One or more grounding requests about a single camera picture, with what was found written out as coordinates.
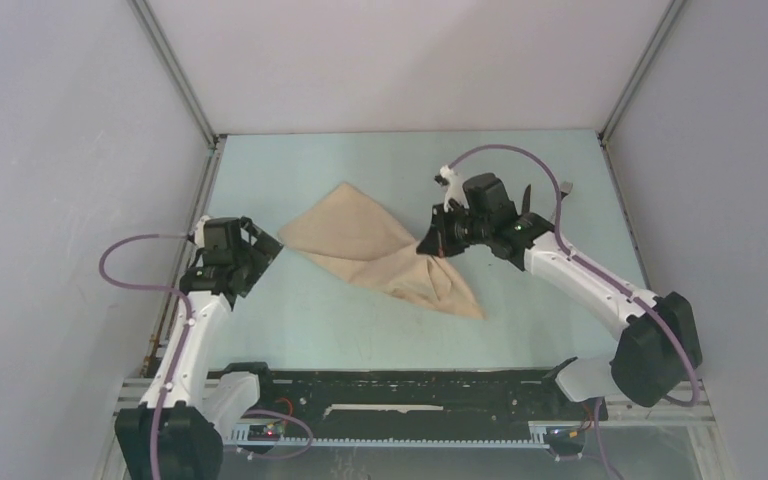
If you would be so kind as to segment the beige cloth napkin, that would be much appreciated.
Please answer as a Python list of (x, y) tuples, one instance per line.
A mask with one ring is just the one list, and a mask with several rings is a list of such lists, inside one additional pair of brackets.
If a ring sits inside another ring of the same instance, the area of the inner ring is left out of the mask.
[(383, 206), (343, 182), (278, 232), (285, 246), (348, 284), (445, 314), (483, 320), (472, 289), (446, 259), (418, 254), (419, 241)]

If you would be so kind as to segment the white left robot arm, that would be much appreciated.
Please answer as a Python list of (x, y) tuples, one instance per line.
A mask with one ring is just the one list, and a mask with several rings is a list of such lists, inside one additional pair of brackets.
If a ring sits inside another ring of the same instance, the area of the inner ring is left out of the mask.
[(114, 431), (133, 479), (215, 479), (223, 440), (247, 411), (264, 416), (275, 388), (253, 373), (232, 373), (205, 396), (210, 350), (237, 300), (246, 297), (283, 245), (248, 217), (203, 216), (185, 240), (195, 257), (174, 287), (170, 343), (137, 406), (117, 414)]

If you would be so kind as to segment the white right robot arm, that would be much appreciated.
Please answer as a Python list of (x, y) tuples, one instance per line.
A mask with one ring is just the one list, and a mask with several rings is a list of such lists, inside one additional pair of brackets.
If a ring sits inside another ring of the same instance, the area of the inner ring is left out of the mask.
[(574, 357), (552, 371), (541, 392), (548, 414), (566, 418), (583, 401), (614, 394), (652, 407), (685, 380), (698, 397), (696, 370), (703, 356), (686, 298), (659, 296), (604, 270), (566, 244), (557, 222), (530, 211), (528, 195), (515, 206), (492, 173), (462, 180), (442, 167), (435, 180), (445, 189), (444, 200), (432, 208), (418, 253), (446, 258), (485, 245), (495, 257), (565, 292), (617, 342), (612, 355)]

